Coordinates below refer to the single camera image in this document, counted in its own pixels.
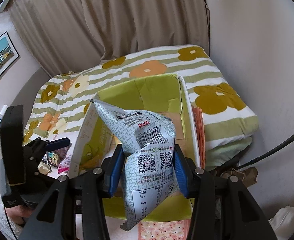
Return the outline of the person's left hand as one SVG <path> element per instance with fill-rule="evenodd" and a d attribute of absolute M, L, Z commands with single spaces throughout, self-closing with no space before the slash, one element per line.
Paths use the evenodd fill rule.
<path fill-rule="evenodd" d="M 31 214 L 33 213 L 33 209 L 23 206 L 23 205 L 18 205 L 14 206 L 11 208 L 5 208 L 5 212 L 7 216 L 15 223 L 18 225 L 22 225 L 25 223 L 24 218 L 29 218 Z"/>

